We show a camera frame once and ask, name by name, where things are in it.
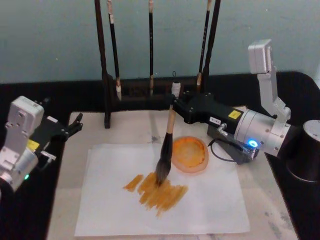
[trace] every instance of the white table surface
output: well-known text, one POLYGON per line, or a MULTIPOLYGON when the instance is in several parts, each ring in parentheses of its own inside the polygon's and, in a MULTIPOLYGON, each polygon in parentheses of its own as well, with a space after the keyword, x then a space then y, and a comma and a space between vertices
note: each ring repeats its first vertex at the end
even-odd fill
MULTIPOLYGON (((72 113, 70 122, 78 113, 72 113)), ((168 111, 123 111, 111 114, 111 128, 104 128, 104 113, 84 113, 82 131, 65 144, 55 191, 48 240, 297 240, 282 194, 267 158, 260 152, 255 161, 237 165, 250 232, 237 234, 144 235, 74 237, 88 150, 97 144, 162 143, 168 111)), ((205 143, 208 125, 183 122, 176 116, 173 136, 195 136, 205 143)))

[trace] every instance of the yellow label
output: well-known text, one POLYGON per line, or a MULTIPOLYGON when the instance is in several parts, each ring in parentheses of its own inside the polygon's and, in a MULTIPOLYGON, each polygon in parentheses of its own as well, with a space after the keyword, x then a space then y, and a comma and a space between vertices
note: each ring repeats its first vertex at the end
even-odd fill
POLYGON ((240 115, 241 115, 241 112, 233 110, 228 117, 232 119, 237 119, 240 115))
POLYGON ((39 143, 35 142, 35 141, 32 141, 32 140, 28 140, 28 143, 27 143, 27 147, 32 150, 32 151, 35 151, 38 147, 39 147, 39 143))

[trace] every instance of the white paper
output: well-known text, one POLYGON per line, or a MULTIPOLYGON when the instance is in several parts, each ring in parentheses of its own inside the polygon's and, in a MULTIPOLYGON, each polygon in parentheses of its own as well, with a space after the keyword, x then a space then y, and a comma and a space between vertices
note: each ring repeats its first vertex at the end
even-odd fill
MULTIPOLYGON (((172 185, 187 185, 181 201, 161 217, 139 203, 140 195, 123 189, 136 175, 154 172, 161 144, 102 144, 90 150, 82 187, 76 237, 243 233, 250 230, 234 163, 209 153, 202 174, 171 167, 172 185)), ((221 157, 228 155, 213 145, 221 157)))

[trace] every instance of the light blue wall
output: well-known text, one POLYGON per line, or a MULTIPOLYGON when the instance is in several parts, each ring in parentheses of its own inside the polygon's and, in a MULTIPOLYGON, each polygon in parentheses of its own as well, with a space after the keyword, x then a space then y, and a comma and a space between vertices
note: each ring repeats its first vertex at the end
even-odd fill
MULTIPOLYGON (((206 2, 154 0, 156 77, 197 74, 206 2)), ((101 8, 114 76, 106 0, 101 8)), ((121 78, 148 77, 148 0, 113 0, 113 11, 121 78)), ((248 45, 271 38, 279 70, 320 79, 319 23, 319 0, 222 0, 210 74, 249 72, 248 45)), ((0 0, 0 82, 100 77, 93 0, 0 0)))

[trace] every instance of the blue led light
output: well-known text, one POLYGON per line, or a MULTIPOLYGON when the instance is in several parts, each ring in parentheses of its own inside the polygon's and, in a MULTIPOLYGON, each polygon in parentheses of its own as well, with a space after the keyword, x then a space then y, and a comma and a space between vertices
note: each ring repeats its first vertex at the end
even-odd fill
POLYGON ((258 143, 255 140, 249 140, 248 144, 254 148, 258 147, 258 143))

